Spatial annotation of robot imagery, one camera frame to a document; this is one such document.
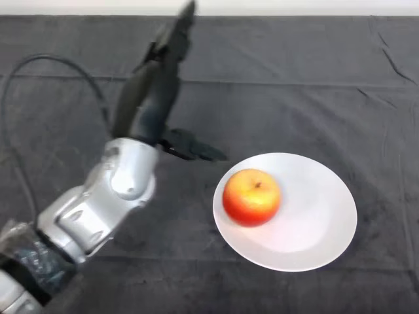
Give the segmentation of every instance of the cable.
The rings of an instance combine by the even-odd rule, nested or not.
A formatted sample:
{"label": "cable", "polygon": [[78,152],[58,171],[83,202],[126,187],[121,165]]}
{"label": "cable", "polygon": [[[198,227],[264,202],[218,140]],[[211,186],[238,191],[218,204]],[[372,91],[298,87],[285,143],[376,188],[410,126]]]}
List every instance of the cable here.
{"label": "cable", "polygon": [[79,74],[87,81],[87,83],[89,83],[96,97],[100,100],[100,111],[103,118],[103,122],[105,124],[107,131],[109,131],[108,120],[107,120],[107,108],[105,106],[105,98],[103,96],[103,93],[100,87],[94,81],[93,77],[91,77],[80,65],[77,65],[75,62],[71,61],[70,59],[67,59],[61,56],[56,56],[53,54],[35,54],[32,56],[28,56],[20,60],[19,62],[15,63],[13,68],[4,76],[3,86],[0,91],[0,132],[1,132],[0,140],[3,142],[3,145],[6,147],[6,149],[10,151],[10,155],[12,156],[12,159],[15,163],[14,172],[19,180],[19,183],[22,187],[22,190],[27,199],[29,208],[31,210],[32,224],[33,224],[34,229],[37,229],[37,221],[38,221],[37,217],[39,214],[38,204],[35,197],[35,193],[33,191],[33,187],[25,171],[22,157],[20,156],[18,150],[13,147],[12,142],[10,140],[10,135],[8,133],[8,129],[6,125],[7,112],[6,112],[5,102],[6,102],[7,93],[9,91],[11,81],[13,77],[15,76],[15,74],[21,68],[23,68],[23,66],[37,60],[52,60],[52,61],[60,62],[60,63],[66,64],[68,67],[79,72]]}

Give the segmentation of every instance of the plate rim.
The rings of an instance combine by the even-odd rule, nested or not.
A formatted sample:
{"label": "plate rim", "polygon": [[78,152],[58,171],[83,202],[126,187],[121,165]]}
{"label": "plate rim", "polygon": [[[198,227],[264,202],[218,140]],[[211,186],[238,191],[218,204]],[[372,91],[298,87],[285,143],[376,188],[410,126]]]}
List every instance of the plate rim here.
{"label": "plate rim", "polygon": [[[219,189],[219,185],[220,185],[220,183],[221,183],[221,181],[227,176],[227,174],[234,168],[234,167],[236,167],[236,166],[238,166],[239,164],[241,164],[242,162],[245,162],[246,160],[248,160],[248,159],[251,159],[251,158],[255,158],[255,157],[260,157],[260,156],[265,156],[265,155],[291,155],[291,156],[298,156],[298,157],[302,157],[302,158],[306,158],[306,159],[308,159],[308,160],[311,160],[312,162],[315,162],[315,163],[317,163],[317,164],[319,164],[319,165],[321,165],[322,167],[324,167],[325,169],[327,169],[328,171],[330,171],[330,172],[332,172],[333,173],[333,175],[335,175],[342,183],[343,183],[343,185],[344,185],[344,187],[347,189],[347,191],[349,192],[349,195],[351,196],[351,199],[352,199],[352,201],[353,201],[353,203],[354,203],[354,212],[355,212],[355,222],[354,222],[354,228],[353,228],[353,230],[352,230],[352,234],[350,235],[350,237],[348,237],[348,243],[344,246],[344,248],[342,249],[342,251],[341,252],[339,252],[339,253],[336,253],[336,254],[334,254],[333,255],[333,257],[331,258],[331,259],[329,259],[327,262],[324,262],[324,263],[319,263],[319,264],[317,264],[317,265],[315,265],[315,266],[312,266],[312,267],[307,267],[307,268],[295,268],[295,269],[291,269],[291,268],[274,268],[274,267],[270,267],[270,266],[267,266],[267,265],[264,265],[264,264],[262,264],[262,263],[260,263],[260,262],[257,262],[257,261],[255,261],[253,258],[250,258],[250,257],[248,257],[248,256],[245,256],[245,255],[243,255],[241,252],[239,252],[237,249],[235,249],[234,248],[234,246],[230,243],[230,241],[229,240],[227,240],[226,239],[226,236],[225,236],[225,234],[223,233],[223,231],[222,231],[222,228],[220,228],[219,227],[219,224],[218,224],[218,222],[217,222],[217,219],[215,218],[215,195],[216,195],[216,192],[217,192],[217,190]],[[252,262],[252,263],[254,263],[254,264],[256,264],[256,265],[258,265],[258,266],[260,266],[260,267],[264,267],[264,268],[267,268],[267,269],[270,269],[270,270],[275,270],[275,271],[284,271],[284,272],[290,272],[290,273],[294,273],[294,272],[302,272],[302,271],[310,271],[310,270],[316,270],[316,269],[318,269],[318,268],[321,268],[321,267],[323,267],[323,266],[326,266],[326,265],[328,265],[328,264],[330,264],[331,262],[333,262],[333,261],[335,261],[340,255],[342,255],[347,249],[348,249],[348,247],[350,246],[350,244],[351,244],[351,242],[352,242],[352,240],[354,239],[354,236],[355,236],[355,233],[356,233],[356,230],[357,230],[357,225],[358,225],[358,214],[357,214],[357,207],[356,207],[356,202],[355,202],[355,200],[354,200],[354,196],[352,195],[352,193],[351,193],[351,191],[350,191],[350,189],[348,188],[348,186],[346,185],[346,183],[332,170],[332,169],[330,169],[329,167],[327,167],[327,166],[325,166],[325,165],[323,165],[321,162],[318,162],[317,160],[314,160],[314,159],[312,159],[312,158],[309,158],[309,157],[306,157],[306,156],[303,156],[303,155],[300,155],[300,154],[292,154],[292,153],[289,153],[289,152],[267,152],[267,153],[264,153],[264,154],[258,154],[258,155],[254,155],[254,156],[250,156],[250,157],[248,157],[248,158],[246,158],[246,159],[243,159],[243,160],[241,160],[241,161],[239,161],[238,163],[236,163],[236,164],[234,164],[230,169],[228,169],[227,171],[226,171],[226,173],[220,178],[220,180],[219,180],[219,182],[218,182],[218,184],[217,184],[217,187],[215,188],[215,191],[214,191],[214,195],[213,195],[213,202],[212,202],[212,207],[213,207],[213,218],[214,218],[214,221],[215,221],[215,225],[216,225],[216,227],[217,227],[217,229],[218,229],[218,232],[221,234],[221,236],[223,237],[223,239],[224,239],[224,241],[226,241],[226,243],[234,250],[234,252],[236,252],[237,254],[239,254],[241,257],[243,257],[243,258],[245,258],[246,260],[249,260],[250,262]]]}

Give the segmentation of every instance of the red apple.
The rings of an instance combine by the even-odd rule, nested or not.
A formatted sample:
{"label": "red apple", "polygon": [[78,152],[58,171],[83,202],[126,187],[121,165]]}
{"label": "red apple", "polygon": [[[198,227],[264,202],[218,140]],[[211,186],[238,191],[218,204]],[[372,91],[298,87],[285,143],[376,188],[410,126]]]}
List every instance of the red apple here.
{"label": "red apple", "polygon": [[245,169],[235,173],[225,185],[223,205],[229,217],[242,226],[258,226],[278,211],[281,190],[266,172]]}

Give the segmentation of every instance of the robotic arm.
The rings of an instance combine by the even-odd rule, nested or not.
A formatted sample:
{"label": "robotic arm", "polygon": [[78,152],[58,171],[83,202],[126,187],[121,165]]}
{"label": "robotic arm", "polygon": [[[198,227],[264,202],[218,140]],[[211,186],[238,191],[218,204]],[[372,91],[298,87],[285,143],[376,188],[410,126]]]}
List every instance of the robotic arm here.
{"label": "robotic arm", "polygon": [[114,139],[85,184],[45,209],[37,230],[19,224],[0,238],[1,313],[39,313],[128,214],[145,207],[156,186],[157,145],[186,160],[227,159],[191,133],[166,127],[180,87],[179,62],[189,47],[194,7],[190,2],[160,33],[125,84],[111,126]]}

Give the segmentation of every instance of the dark gray tablecloth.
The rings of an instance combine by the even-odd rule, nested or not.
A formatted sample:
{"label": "dark gray tablecloth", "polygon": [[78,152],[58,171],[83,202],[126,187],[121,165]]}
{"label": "dark gray tablecloth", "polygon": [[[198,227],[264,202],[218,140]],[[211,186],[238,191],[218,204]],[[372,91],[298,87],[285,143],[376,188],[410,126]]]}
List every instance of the dark gray tablecloth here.
{"label": "dark gray tablecloth", "polygon": [[[0,74],[35,52],[63,54],[115,103],[166,18],[2,17]],[[158,190],[48,313],[416,313],[419,309],[419,19],[199,18],[170,125],[228,162],[162,155]],[[106,140],[89,87],[39,62],[15,80],[9,126],[45,207],[83,182]],[[332,264],[266,270],[219,235],[223,173],[264,152],[313,158],[351,190],[358,226]],[[27,220],[0,155],[0,222]]]}

